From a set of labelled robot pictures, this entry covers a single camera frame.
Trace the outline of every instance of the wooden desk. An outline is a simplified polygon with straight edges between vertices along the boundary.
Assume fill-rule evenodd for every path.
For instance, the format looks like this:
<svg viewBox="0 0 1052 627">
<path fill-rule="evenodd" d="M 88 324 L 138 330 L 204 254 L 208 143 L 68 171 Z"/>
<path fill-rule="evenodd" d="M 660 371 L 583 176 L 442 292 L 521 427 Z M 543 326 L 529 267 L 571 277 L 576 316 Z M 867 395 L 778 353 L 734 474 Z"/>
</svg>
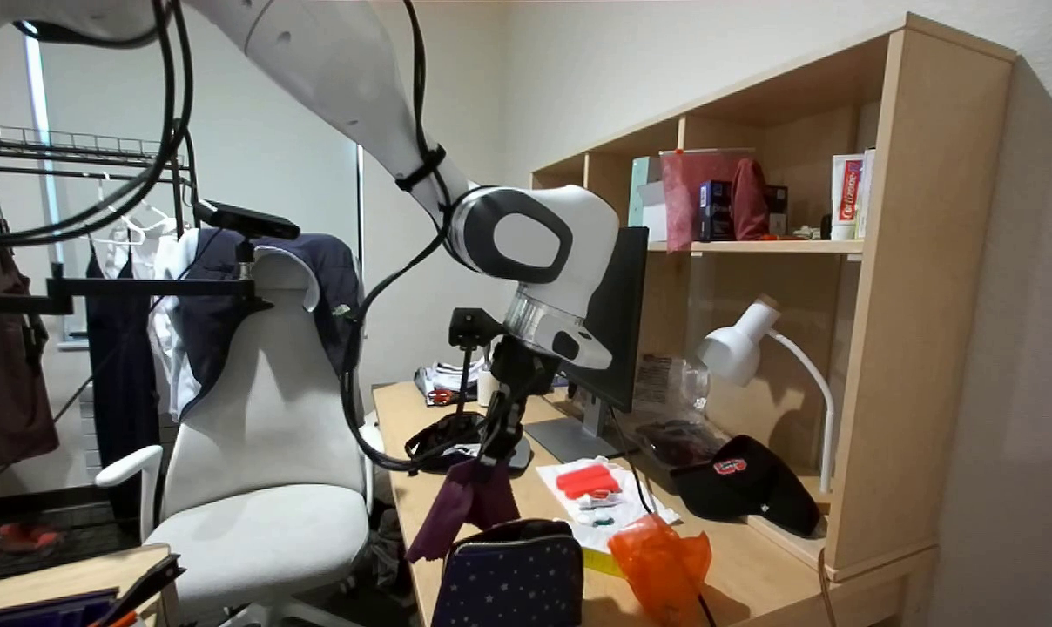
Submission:
<svg viewBox="0 0 1052 627">
<path fill-rule="evenodd" d="M 447 409 L 426 409 L 414 384 L 392 384 L 377 390 L 377 410 L 384 425 L 384 441 L 391 455 L 403 455 L 403 439 L 411 439 L 427 420 L 442 417 Z M 557 417 L 557 410 L 543 399 L 529 399 L 527 420 Z M 534 445 L 534 465 L 555 464 L 555 455 Z M 401 519 L 401 533 L 411 543 L 426 522 L 432 497 L 440 495 L 442 478 L 434 474 L 391 474 L 391 490 Z M 513 481 L 519 512 L 527 519 L 564 519 L 564 508 L 551 497 L 537 469 L 527 469 Z M 687 514 L 684 500 L 669 490 L 655 490 L 666 504 Z M 772 623 L 772 627 L 807 627 L 828 623 L 818 560 L 814 555 L 781 541 L 770 525 L 728 525 L 687 514 L 678 525 L 684 536 L 707 533 L 712 536 L 712 573 L 702 594 L 718 623 Z M 881 570 L 860 573 L 833 587 L 833 607 L 840 627 L 854 623 L 881 623 L 903 616 L 910 603 L 910 587 L 916 587 L 916 573 L 931 556 L 904 556 Z M 420 616 L 432 620 L 432 607 L 442 583 L 442 560 L 411 563 Z M 584 623 L 651 623 L 622 577 L 584 570 Z"/>
<path fill-rule="evenodd" d="M 126 593 L 141 570 L 148 570 L 166 555 L 170 555 L 166 548 L 136 548 L 136 550 L 100 555 L 60 569 L 0 577 L 0 608 L 67 600 L 96 587 Z M 160 616 L 160 600 L 138 607 L 138 623 L 156 623 L 156 616 Z"/>
</svg>

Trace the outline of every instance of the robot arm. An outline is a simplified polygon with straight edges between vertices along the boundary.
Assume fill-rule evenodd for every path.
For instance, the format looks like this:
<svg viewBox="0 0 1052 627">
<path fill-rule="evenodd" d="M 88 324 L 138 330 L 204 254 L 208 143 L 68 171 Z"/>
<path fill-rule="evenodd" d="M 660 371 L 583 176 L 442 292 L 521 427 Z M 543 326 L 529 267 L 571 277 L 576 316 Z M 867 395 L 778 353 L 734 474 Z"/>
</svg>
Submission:
<svg viewBox="0 0 1052 627">
<path fill-rule="evenodd" d="M 189 3 L 298 104 L 374 153 L 440 227 L 448 218 L 447 246 L 458 266 L 519 282 L 505 316 L 513 337 L 583 368 L 610 362 L 583 326 L 615 241 L 615 217 L 604 198 L 571 183 L 519 190 L 465 180 L 417 137 L 391 35 L 370 0 Z M 100 38 L 154 23 L 148 0 L 0 0 L 0 23 L 6 21 Z"/>
</svg>

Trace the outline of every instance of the desk lamp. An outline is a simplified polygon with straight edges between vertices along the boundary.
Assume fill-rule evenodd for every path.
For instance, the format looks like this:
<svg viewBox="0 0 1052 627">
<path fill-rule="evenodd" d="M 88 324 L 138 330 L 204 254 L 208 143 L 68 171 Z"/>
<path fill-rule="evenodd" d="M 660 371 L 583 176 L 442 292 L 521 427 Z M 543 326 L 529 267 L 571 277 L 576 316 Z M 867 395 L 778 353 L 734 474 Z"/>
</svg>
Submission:
<svg viewBox="0 0 1052 627">
<path fill-rule="evenodd" d="M 770 335 L 778 346 L 782 346 L 807 368 L 818 395 L 826 397 L 826 436 L 822 436 L 822 461 L 818 461 L 818 490 L 828 495 L 833 490 L 833 445 L 837 445 L 833 390 L 822 381 L 822 371 L 814 368 L 814 362 L 802 353 L 802 346 L 795 346 L 792 337 L 772 330 L 778 316 L 781 313 L 772 309 L 772 299 L 757 299 L 730 326 L 718 326 L 718 330 L 702 335 L 700 362 L 712 376 L 718 376 L 724 384 L 734 384 L 734 385 L 746 385 L 760 368 L 760 340 Z"/>
</svg>

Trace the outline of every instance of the paper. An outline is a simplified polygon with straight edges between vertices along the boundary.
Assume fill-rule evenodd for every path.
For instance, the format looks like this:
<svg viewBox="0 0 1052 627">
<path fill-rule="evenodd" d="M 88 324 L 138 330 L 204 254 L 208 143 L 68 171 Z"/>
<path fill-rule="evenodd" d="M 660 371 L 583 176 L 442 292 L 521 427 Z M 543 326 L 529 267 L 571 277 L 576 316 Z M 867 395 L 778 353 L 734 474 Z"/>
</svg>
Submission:
<svg viewBox="0 0 1052 627">
<path fill-rule="evenodd" d="M 604 464 L 615 478 L 620 495 L 614 495 L 614 497 L 606 497 L 606 504 L 584 512 L 583 500 L 564 497 L 564 490 L 557 486 L 557 478 L 566 474 L 566 469 L 583 469 L 587 464 Z M 537 478 L 561 500 L 561 508 L 566 514 L 566 525 L 571 525 L 571 536 L 587 550 L 606 555 L 606 541 L 614 533 L 620 533 L 620 528 L 628 528 L 628 525 L 633 525 L 636 519 L 648 514 L 640 497 L 636 497 L 633 474 L 620 464 L 576 461 L 576 464 L 537 465 Z M 640 490 L 644 490 L 648 504 L 658 512 L 658 519 L 666 519 L 669 525 L 678 522 L 678 514 L 673 508 L 666 508 L 648 486 L 640 486 Z"/>
</svg>

